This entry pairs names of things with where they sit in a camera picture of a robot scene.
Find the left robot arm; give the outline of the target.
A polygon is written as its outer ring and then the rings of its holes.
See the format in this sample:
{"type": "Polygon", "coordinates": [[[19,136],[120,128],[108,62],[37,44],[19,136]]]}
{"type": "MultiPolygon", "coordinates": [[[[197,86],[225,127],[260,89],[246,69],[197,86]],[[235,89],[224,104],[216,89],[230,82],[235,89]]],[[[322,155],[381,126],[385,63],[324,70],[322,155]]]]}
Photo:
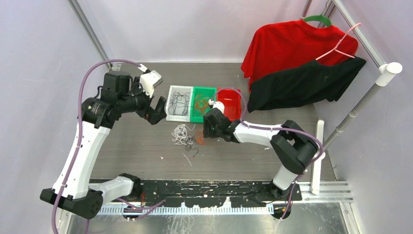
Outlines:
{"type": "Polygon", "coordinates": [[[151,125],[166,117],[164,97],[156,107],[150,105],[161,82],[161,75],[151,70],[138,77],[122,71],[107,72],[97,96],[82,102],[82,120],[65,166],[53,187],[41,191],[40,199],[86,219],[94,218],[104,204],[118,198],[137,201],[143,186],[134,175],[122,173],[97,185],[89,182],[103,142],[123,114],[136,113],[151,125]]]}

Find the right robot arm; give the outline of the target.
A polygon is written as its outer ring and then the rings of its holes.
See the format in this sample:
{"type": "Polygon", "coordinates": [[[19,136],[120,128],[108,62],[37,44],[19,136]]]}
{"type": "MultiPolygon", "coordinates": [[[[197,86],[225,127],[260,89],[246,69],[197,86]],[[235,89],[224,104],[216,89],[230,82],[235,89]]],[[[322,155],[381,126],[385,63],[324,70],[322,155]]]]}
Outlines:
{"type": "Polygon", "coordinates": [[[204,115],[203,136],[273,149],[282,164],[269,184],[269,192],[276,200],[288,196],[294,181],[324,153],[322,143],[292,120],[278,125],[253,124],[242,119],[231,121],[218,108],[204,115]]]}

